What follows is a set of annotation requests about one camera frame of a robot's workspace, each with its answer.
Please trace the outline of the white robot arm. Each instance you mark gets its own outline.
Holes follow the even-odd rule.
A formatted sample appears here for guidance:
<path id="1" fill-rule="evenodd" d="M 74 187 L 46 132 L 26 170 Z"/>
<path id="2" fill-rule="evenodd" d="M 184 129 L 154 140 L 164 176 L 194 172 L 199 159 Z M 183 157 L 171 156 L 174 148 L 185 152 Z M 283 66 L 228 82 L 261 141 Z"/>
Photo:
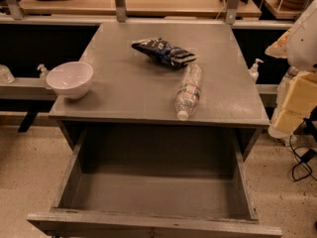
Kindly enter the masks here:
<path id="1" fill-rule="evenodd" d="M 317 106 L 317 0 L 264 53 L 290 65 L 277 88 L 268 127 L 272 137 L 287 138 Z"/>

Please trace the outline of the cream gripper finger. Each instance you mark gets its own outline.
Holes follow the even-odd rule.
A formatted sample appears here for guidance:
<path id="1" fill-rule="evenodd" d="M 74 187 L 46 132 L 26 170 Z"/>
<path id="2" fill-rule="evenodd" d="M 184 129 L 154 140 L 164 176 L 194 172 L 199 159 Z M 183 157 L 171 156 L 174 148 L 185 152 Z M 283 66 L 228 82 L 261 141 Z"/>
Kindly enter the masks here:
<path id="1" fill-rule="evenodd" d="M 273 44 L 268 46 L 264 53 L 267 56 L 276 58 L 276 59 L 286 59 L 287 58 L 287 43 L 288 37 L 291 30 L 284 32 Z"/>

